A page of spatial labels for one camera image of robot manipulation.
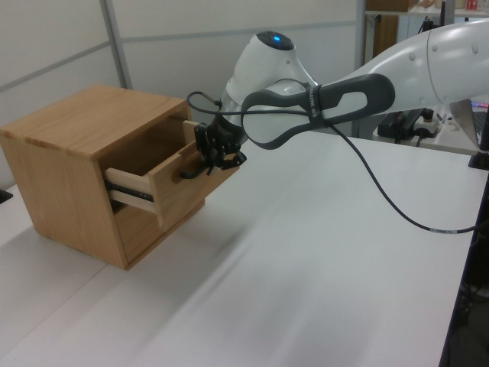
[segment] white table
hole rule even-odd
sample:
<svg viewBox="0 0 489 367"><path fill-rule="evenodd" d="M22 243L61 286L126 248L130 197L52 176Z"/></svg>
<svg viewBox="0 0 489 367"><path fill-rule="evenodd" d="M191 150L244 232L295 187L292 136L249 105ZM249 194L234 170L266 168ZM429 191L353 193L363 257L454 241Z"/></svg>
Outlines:
<svg viewBox="0 0 489 367"><path fill-rule="evenodd" d="M477 217L468 156L354 139L430 226ZM248 162L130 271L40 237L0 206L0 366L437 366L471 233L401 219L339 137Z"/></svg>

